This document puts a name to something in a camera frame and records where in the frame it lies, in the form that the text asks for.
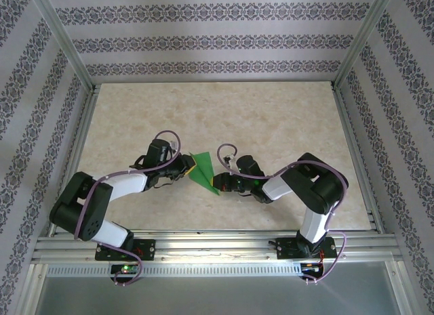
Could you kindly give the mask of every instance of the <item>marble floor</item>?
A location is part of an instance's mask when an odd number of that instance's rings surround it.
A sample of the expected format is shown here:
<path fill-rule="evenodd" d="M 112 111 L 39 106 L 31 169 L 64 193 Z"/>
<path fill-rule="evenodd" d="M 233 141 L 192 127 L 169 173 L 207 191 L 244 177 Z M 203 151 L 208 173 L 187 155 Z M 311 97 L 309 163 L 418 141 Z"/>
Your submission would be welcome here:
<path fill-rule="evenodd" d="M 183 153 L 210 152 L 214 173 L 224 170 L 216 158 L 224 142 L 239 156 L 253 155 L 267 174 L 311 152 L 350 183 L 330 227 L 370 229 L 328 82 L 104 84 L 79 170 L 97 176 L 127 169 L 163 129 L 179 134 Z M 304 211 L 295 194 L 261 205 L 234 192 L 217 196 L 186 177 L 113 201 L 106 218 L 144 230 L 296 230 Z"/>

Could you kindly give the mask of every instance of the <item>purple cable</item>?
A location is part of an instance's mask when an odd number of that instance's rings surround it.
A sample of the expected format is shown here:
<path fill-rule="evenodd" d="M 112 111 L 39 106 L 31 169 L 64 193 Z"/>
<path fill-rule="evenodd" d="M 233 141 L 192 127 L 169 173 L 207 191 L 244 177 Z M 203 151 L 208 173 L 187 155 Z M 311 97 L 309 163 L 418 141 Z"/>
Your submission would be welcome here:
<path fill-rule="evenodd" d="M 155 139 L 157 139 L 157 138 L 158 138 L 161 134 L 163 134 L 163 133 L 171 133 L 171 134 L 173 134 L 173 135 L 176 137 L 176 140 L 178 140 L 178 151 L 176 152 L 176 154 L 174 154 L 173 157 L 172 157 L 168 162 L 166 162 L 166 163 L 164 163 L 164 164 L 162 164 L 162 165 L 160 165 L 160 166 L 156 166 L 156 167 L 152 167 L 152 168 L 148 168 L 148 169 L 133 170 L 133 171 L 132 171 L 132 170 L 128 170 L 128 171 L 117 171 L 117 172 L 114 172 L 114 173 L 108 174 L 108 175 L 106 175 L 106 176 L 103 176 L 103 177 L 101 177 L 99 180 L 97 180 L 97 181 L 94 183 L 94 185 L 90 188 L 89 194 L 87 195 L 86 200 L 85 200 L 85 202 L 84 202 L 84 205 L 83 205 L 83 208 L 82 208 L 82 210 L 81 210 L 81 213 L 80 213 L 79 219 L 78 219 L 78 221 L 77 221 L 77 226 L 75 227 L 74 239 L 78 239 L 78 238 L 79 238 L 79 233 L 80 233 L 81 225 L 83 224 L 84 215 L 85 215 L 85 213 L 86 213 L 87 207 L 89 206 L 90 199 L 91 199 L 92 195 L 94 194 L 95 189 L 96 189 L 96 186 L 98 186 L 98 184 L 102 183 L 102 182 L 105 181 L 105 180 L 108 180 L 109 178 L 115 177 L 115 176 L 125 175 L 125 174 L 142 174 L 142 173 L 145 173 L 145 172 L 147 172 L 147 171 L 156 171 L 156 170 L 158 170 L 158 169 L 161 169 L 161 168 L 166 167 L 166 166 L 168 166 L 169 164 L 173 163 L 173 161 L 174 161 L 174 160 L 178 157 L 178 155 L 180 154 L 180 151 L 181 151 L 181 139 L 179 138 L 179 135 L 176 134 L 176 132 L 174 132 L 174 131 L 172 131 L 172 130 L 164 130 L 164 131 L 160 131 L 160 132 L 157 133 L 157 135 L 155 136 Z M 141 260 L 141 259 L 140 259 L 136 254 L 130 253 L 129 251 L 126 251 L 126 250 L 123 250 L 123 249 L 120 249 L 120 248 L 118 248 L 118 247 L 114 247 L 114 246 L 111 246 L 111 245 L 106 245 L 106 244 L 102 244 L 102 243 L 101 243 L 101 245 L 102 245 L 102 246 L 105 246 L 105 247 L 108 247 L 109 249 L 114 249 L 115 251 L 118 251 L 118 252 L 121 252 L 121 253 L 124 253 L 124 254 L 128 254 L 128 255 L 130 255 L 130 256 L 132 256 L 132 257 L 135 257 L 135 258 L 138 260 L 140 271 L 137 272 L 137 275 L 136 275 L 135 277 L 133 277 L 133 279 L 131 279 L 131 280 L 128 281 L 128 282 L 125 282 L 124 284 L 122 284 L 123 287 L 124 287 L 124 286 L 128 286 L 128 285 L 130 285 L 130 284 L 132 284 L 133 282 L 135 282 L 135 281 L 138 280 L 138 278 L 139 278 L 139 276 L 141 275 L 142 270 L 143 270 L 143 262 L 142 262 L 142 260 Z M 117 277 L 117 275 L 118 275 L 118 274 L 115 275 L 115 284 L 116 284 L 116 285 L 117 285 L 117 281 L 116 281 L 116 277 Z"/>
<path fill-rule="evenodd" d="M 229 171 L 230 173 L 233 173 L 233 174 L 236 174 L 238 176 L 245 177 L 245 178 L 252 178 L 254 180 L 269 180 L 269 179 L 271 179 L 273 177 L 276 177 L 276 176 L 282 174 L 287 169 L 289 169 L 289 168 L 291 168 L 291 167 L 293 167 L 295 165 L 301 165 L 301 164 L 316 165 L 316 166 L 323 167 L 323 168 L 327 169 L 328 171 L 331 171 L 338 178 L 338 180 L 340 181 L 340 183 L 342 184 L 343 191 L 342 191 L 342 195 L 341 195 L 339 201 L 330 209 L 330 215 L 327 218 L 327 220 L 325 221 L 324 229 L 325 229 L 325 231 L 329 231 L 328 230 L 328 225 L 330 224 L 330 220 L 334 216 L 334 214 L 335 214 L 337 208 L 340 206 L 341 202 L 344 200 L 345 195 L 347 193 L 347 188 L 348 188 L 347 183 L 345 183 L 344 178 L 341 176 L 341 174 L 337 170 L 335 170 L 335 168 L 333 168 L 333 167 L 331 167 L 331 166 L 329 166 L 327 164 L 317 162 L 317 161 L 294 161 L 293 163 L 290 163 L 288 166 L 285 166 L 284 168 L 280 169 L 277 173 L 274 173 L 271 176 L 254 176 L 254 175 L 242 174 L 242 173 L 240 173 L 238 171 L 234 171 L 233 169 L 231 169 L 230 167 L 228 167 L 224 163 L 224 161 L 222 160 L 222 158 L 220 157 L 220 151 L 221 151 L 221 149 L 223 147 L 226 147 L 226 146 L 234 148 L 235 152 L 234 152 L 233 155 L 234 156 L 237 155 L 238 149 L 237 149 L 237 147 L 235 145 L 233 145 L 233 144 L 222 144 L 217 149 L 217 159 L 218 159 L 218 161 L 220 161 L 220 164 L 222 164 L 223 167 L 227 171 Z M 336 233 L 341 234 L 344 237 L 344 241 L 342 243 L 342 247 L 340 248 L 339 254 L 336 256 L 336 259 L 334 260 L 334 262 L 332 263 L 332 265 L 330 266 L 330 268 L 327 270 L 327 272 L 325 274 L 323 274 L 320 278 L 315 278 L 314 276 L 310 276 L 308 274 L 304 274 L 305 277 L 312 279 L 315 283 L 323 280 L 334 269 L 336 263 L 338 262 L 338 259 L 339 259 L 340 255 L 344 251 L 345 245 L 347 244 L 347 236 L 345 235 L 344 232 L 339 232 L 339 231 L 335 231 L 335 230 L 330 230 L 330 232 L 336 232 Z"/>
<path fill-rule="evenodd" d="M 338 263 L 338 260 L 340 256 L 342 255 L 342 252 L 344 251 L 345 245 L 347 244 L 347 236 L 344 232 L 340 232 L 338 230 L 330 230 L 330 232 L 335 232 L 337 234 L 341 234 L 343 237 L 342 247 L 340 248 L 340 251 L 338 255 L 336 256 L 336 259 L 334 259 L 332 265 L 328 268 L 328 270 L 319 278 L 315 278 L 314 276 L 311 276 L 310 274 L 303 274 L 304 277 L 311 279 L 314 283 L 317 283 L 323 279 L 326 278 L 330 274 L 330 272 L 334 269 L 335 265 Z"/>
<path fill-rule="evenodd" d="M 136 275 L 131 280 L 129 280 L 127 282 L 123 282 L 122 284 L 120 284 L 120 286 L 122 286 L 122 287 L 129 286 L 130 284 L 135 283 L 140 278 L 140 275 L 142 274 L 142 271 L 143 271 L 143 262 L 136 254 L 131 253 L 129 251 L 126 251 L 125 249 L 120 249 L 119 247 L 114 247 L 114 246 L 109 245 L 109 244 L 104 244 L 104 243 L 99 243 L 99 244 L 104 246 L 104 247 L 107 247 L 108 249 L 112 249 L 112 250 L 127 254 L 129 256 L 135 257 L 138 260 L 139 271 L 137 271 Z M 119 274 L 120 274 L 120 272 L 117 272 L 115 274 L 115 277 L 113 278 L 116 286 L 119 285 L 119 282 L 116 281 L 117 276 Z"/>

